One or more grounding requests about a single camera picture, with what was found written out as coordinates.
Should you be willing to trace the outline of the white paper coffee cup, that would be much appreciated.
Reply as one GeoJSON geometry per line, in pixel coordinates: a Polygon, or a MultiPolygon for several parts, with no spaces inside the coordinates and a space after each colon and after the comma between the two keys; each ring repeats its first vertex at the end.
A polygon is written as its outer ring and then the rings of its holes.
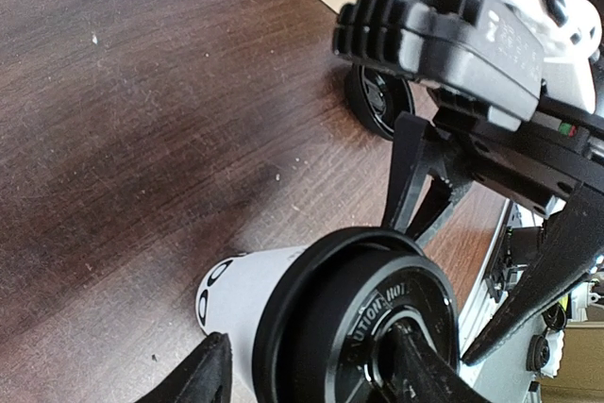
{"type": "Polygon", "coordinates": [[[304,245],[243,253],[216,262],[202,277],[195,298],[197,323],[207,335],[229,337],[234,375],[252,390],[252,353],[260,319],[285,272],[304,245]]]}

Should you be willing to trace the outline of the black plastic cup lid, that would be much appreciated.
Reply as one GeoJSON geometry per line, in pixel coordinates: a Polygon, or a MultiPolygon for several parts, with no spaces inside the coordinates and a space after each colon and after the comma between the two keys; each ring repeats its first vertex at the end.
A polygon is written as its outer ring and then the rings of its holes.
{"type": "Polygon", "coordinates": [[[278,280],[253,344],[260,402],[388,402],[393,345],[409,321],[460,367],[457,301],[445,272],[409,237],[380,227],[329,233],[278,280]]]}

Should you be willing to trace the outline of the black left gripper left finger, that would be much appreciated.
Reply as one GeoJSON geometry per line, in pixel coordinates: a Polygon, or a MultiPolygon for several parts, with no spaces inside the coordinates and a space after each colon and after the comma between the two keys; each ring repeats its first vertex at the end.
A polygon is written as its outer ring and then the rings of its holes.
{"type": "Polygon", "coordinates": [[[227,403],[232,392],[232,359],[228,335],[212,332],[137,403],[227,403]]]}

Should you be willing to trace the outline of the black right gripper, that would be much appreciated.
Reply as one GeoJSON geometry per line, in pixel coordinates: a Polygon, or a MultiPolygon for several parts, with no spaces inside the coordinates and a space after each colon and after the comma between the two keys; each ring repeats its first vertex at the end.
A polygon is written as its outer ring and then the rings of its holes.
{"type": "Polygon", "coordinates": [[[438,128],[408,112],[395,121],[384,227],[426,246],[471,189],[471,173],[544,218],[558,199],[567,201],[545,221],[537,257],[464,352],[462,361],[475,365],[588,277],[603,255],[603,118],[543,95],[533,119],[511,132],[460,95],[431,97],[438,128]]]}

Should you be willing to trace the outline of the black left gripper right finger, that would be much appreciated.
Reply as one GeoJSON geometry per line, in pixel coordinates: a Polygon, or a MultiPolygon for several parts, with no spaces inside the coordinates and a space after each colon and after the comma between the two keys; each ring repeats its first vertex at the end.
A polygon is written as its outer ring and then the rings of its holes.
{"type": "Polygon", "coordinates": [[[392,373],[379,391],[387,402],[488,402],[409,322],[394,323],[385,340],[392,349],[392,373]]]}

